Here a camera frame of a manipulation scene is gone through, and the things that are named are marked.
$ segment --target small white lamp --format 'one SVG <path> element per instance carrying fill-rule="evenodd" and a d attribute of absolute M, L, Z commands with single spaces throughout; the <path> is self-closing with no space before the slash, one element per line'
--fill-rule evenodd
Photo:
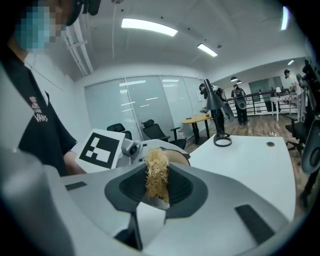
<path fill-rule="evenodd" d="M 275 92 L 278 93 L 278 96 L 280 97 L 279 93 L 281 93 L 281 88 L 280 87 L 276 87 L 275 88 Z"/>

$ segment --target tan bristles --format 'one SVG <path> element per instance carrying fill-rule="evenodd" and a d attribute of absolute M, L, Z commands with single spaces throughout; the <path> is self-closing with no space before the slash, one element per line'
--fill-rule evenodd
<path fill-rule="evenodd" d="M 167 190 L 169 160 L 161 148 L 152 148 L 144 158 L 146 171 L 146 195 L 159 197 L 169 203 Z"/>

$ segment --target wooden floor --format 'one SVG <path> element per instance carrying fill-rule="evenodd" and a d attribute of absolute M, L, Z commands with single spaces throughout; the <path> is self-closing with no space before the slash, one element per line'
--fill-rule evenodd
<path fill-rule="evenodd" d="M 227 122 L 225 124 L 225 132 L 230 135 L 240 136 L 265 136 L 268 137 L 269 132 L 276 133 L 277 137 L 283 137 L 285 141 L 296 142 L 296 139 L 292 137 L 291 133 L 286 130 L 286 125 L 291 123 L 290 119 L 285 115 L 279 115 L 279 122 L 276 121 L 275 116 L 271 115 L 260 115 L 260 116 L 248 116 L 249 122 L 247 125 L 238 125 L 237 119 L 234 122 Z M 216 127 L 214 124 L 209 126 L 210 137 L 216 134 Z M 206 130 L 200 132 L 201 137 L 206 137 Z M 191 153 L 196 150 L 199 145 L 189 142 L 185 151 Z M 291 162 L 293 166 L 295 188 L 296 188 L 296 204 L 294 216 L 299 216 L 304 212 L 302 204 L 298 199 L 299 194 L 303 191 L 305 184 L 308 180 L 308 175 L 302 172 L 298 162 L 300 161 L 299 153 L 297 150 L 289 151 Z"/>

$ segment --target chair headrest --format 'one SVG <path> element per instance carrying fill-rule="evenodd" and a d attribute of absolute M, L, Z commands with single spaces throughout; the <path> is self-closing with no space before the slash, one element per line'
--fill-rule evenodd
<path fill-rule="evenodd" d="M 112 131 L 112 132 L 121 133 L 121 132 L 124 132 L 126 129 L 125 129 L 125 127 L 122 125 L 122 123 L 116 123 L 116 124 L 113 124 L 113 125 L 108 126 L 106 130 L 107 130 L 107 131 Z"/>
<path fill-rule="evenodd" d="M 152 119 L 145 121 L 145 122 L 142 122 L 142 124 L 145 128 L 152 126 L 154 123 L 155 123 L 155 121 L 153 121 Z"/>

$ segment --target person in white clothing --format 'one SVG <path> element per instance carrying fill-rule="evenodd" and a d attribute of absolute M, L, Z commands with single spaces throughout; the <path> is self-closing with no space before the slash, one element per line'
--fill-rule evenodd
<path fill-rule="evenodd" d="M 300 87 L 299 81 L 297 79 L 297 75 L 290 72 L 290 70 L 286 69 L 284 71 L 285 79 L 289 78 L 291 80 L 291 88 L 290 93 L 294 90 L 296 95 L 298 95 L 298 99 L 296 101 L 297 105 L 297 115 L 298 120 L 300 122 L 303 122 L 303 116 L 304 116 L 304 109 L 305 109 L 305 96 L 304 96 L 304 90 Z"/>

